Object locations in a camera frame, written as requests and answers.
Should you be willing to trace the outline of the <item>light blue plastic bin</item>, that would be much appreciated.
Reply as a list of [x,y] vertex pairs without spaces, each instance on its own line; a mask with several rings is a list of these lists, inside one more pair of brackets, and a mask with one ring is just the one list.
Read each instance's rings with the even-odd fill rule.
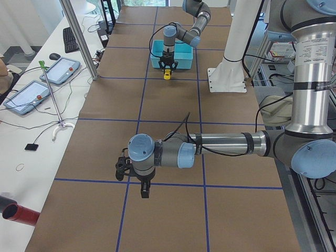
[[[162,56],[163,40],[154,40],[151,48],[151,63],[153,68],[159,68]],[[175,43],[174,60],[178,62],[177,69],[191,69],[193,61],[193,48],[186,43]]]

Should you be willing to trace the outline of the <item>far teach pendant tablet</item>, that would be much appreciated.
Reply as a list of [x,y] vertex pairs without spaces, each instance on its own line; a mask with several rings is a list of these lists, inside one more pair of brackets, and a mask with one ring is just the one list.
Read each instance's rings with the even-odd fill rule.
[[80,67],[77,60],[60,57],[51,67],[46,70],[49,82],[61,85],[69,79]]

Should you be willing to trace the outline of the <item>small black square pad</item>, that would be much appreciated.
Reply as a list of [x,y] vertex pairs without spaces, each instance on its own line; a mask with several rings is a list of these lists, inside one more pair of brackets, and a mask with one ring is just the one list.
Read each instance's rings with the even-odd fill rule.
[[25,146],[25,150],[26,151],[36,151],[38,149],[39,145],[38,144],[35,144],[35,143],[28,143],[26,146]]

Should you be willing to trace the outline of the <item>yellow beetle toy car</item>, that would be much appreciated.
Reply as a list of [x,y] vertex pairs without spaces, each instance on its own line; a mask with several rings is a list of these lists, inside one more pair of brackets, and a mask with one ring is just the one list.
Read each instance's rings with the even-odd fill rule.
[[165,80],[170,80],[171,79],[171,70],[170,69],[165,69],[163,77],[164,77]]

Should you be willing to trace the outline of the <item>aluminium frame post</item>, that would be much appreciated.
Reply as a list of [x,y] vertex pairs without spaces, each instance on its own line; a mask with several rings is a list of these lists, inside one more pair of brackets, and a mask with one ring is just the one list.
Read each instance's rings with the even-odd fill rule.
[[79,46],[82,58],[86,64],[86,67],[88,68],[90,75],[92,77],[92,80],[96,80],[98,77],[97,69],[93,63],[89,48],[87,46],[87,43],[85,41],[85,38],[83,36],[83,33],[81,31],[80,25],[78,23],[76,13],[72,7],[72,4],[69,0],[60,0],[60,4],[62,6],[62,9],[65,13],[65,16],[67,18],[67,21],[69,23],[70,28],[72,29],[72,32],[75,36],[76,42]]

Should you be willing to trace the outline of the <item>black keyboard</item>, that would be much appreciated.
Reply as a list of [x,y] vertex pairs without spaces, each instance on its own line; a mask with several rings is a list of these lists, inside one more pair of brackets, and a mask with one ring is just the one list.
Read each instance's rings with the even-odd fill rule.
[[65,53],[71,53],[79,49],[75,36],[70,27],[63,29],[63,41]]

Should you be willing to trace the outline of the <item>red cylinder bottle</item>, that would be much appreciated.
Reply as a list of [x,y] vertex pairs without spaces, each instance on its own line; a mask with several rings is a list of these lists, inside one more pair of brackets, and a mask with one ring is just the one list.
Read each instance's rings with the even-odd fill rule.
[[39,216],[40,212],[34,211],[27,207],[23,207],[16,203],[6,206],[2,212],[3,219],[30,226],[36,225]]

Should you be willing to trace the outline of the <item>teach pendant tablet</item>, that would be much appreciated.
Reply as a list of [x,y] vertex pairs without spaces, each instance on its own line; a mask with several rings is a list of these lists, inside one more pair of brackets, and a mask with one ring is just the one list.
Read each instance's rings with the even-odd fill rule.
[[34,80],[11,98],[7,98],[4,102],[4,106],[10,111],[22,116],[33,110],[49,95],[50,91],[47,85]]
[[77,60],[60,57],[51,67],[46,70],[49,82],[61,85],[69,79],[80,67]]

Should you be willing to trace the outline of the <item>metal rod with green clip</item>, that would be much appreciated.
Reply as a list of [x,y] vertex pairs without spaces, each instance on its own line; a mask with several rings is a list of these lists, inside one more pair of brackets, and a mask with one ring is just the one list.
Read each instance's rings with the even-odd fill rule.
[[52,133],[53,134],[52,141],[55,142],[58,131],[64,130],[66,127],[74,128],[75,125],[73,123],[71,123],[71,122],[65,122],[62,119],[61,114],[60,114],[59,109],[58,109],[58,106],[56,104],[56,99],[55,99],[55,96],[53,94],[52,87],[51,87],[51,85],[49,83],[49,79],[47,77],[45,62],[43,60],[40,60],[39,64],[40,64],[40,67],[41,67],[41,69],[43,71],[43,75],[45,77],[45,80],[46,80],[46,83],[47,83],[47,87],[48,87],[48,89],[50,91],[50,96],[51,96],[51,99],[52,99],[52,102],[54,104],[54,107],[55,107],[55,110],[56,110],[56,114],[57,114],[57,117],[58,117],[58,125],[55,127],[55,129],[53,130],[53,133]]

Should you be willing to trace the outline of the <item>white pedestal column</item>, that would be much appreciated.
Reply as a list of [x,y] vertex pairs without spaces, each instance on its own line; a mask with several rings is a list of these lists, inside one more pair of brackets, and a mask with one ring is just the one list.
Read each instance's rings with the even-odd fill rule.
[[263,4],[261,0],[237,1],[223,60],[216,68],[207,70],[210,92],[247,91],[242,66],[243,56]]

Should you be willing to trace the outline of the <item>black computer mouse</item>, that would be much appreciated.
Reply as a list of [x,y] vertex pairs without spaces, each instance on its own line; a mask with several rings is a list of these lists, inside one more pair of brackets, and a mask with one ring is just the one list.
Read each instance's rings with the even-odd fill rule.
[[49,55],[49,59],[51,59],[51,60],[58,60],[59,58],[60,58],[60,55],[57,54],[57,53],[51,53]]

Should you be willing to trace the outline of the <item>near teach pendant tablet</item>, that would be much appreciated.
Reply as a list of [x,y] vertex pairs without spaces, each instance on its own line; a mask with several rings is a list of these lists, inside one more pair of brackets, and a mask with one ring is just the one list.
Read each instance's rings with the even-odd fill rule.
[[34,80],[11,98],[7,98],[4,102],[4,106],[10,111],[22,116],[33,110],[49,95],[50,91],[47,85]]

